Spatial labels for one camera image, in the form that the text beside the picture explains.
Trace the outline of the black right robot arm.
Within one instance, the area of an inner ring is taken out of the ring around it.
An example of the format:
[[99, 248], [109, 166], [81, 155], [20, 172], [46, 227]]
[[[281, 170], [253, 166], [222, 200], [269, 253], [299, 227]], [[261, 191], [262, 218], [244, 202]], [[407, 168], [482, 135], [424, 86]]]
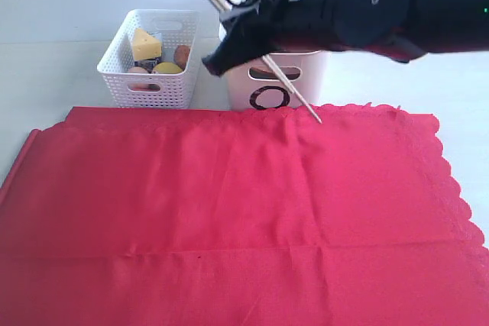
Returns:
[[270, 53], [364, 51], [408, 63], [488, 49], [488, 0], [244, 0], [203, 59], [220, 76]]

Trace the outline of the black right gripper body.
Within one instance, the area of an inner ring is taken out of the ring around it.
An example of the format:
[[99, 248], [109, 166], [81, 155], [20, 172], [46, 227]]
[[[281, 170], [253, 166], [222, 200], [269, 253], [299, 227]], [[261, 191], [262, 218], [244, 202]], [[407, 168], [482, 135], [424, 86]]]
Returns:
[[226, 30], [219, 49], [236, 55], [282, 51], [340, 51], [333, 30], [337, 0], [257, 0], [233, 8], [222, 19]]

